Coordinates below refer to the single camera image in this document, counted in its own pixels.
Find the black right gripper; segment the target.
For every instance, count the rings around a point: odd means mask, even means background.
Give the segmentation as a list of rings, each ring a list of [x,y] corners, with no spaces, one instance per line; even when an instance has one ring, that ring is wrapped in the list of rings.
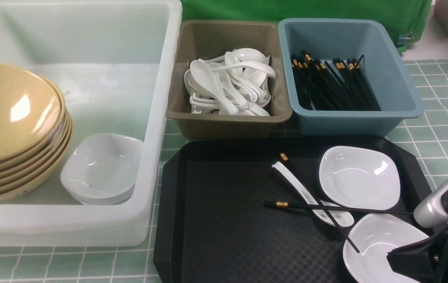
[[[448,283],[448,226],[434,236],[387,254],[393,272],[415,281]]]

